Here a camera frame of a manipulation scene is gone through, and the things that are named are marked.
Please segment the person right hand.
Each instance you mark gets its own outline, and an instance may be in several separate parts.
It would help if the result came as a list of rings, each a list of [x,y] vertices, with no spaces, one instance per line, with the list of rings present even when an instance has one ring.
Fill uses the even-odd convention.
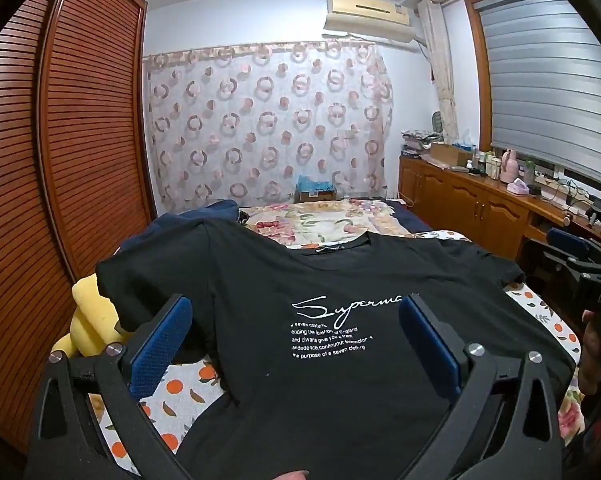
[[[581,343],[578,388],[585,396],[592,396],[601,383],[601,315],[585,310],[583,322],[586,328]]]

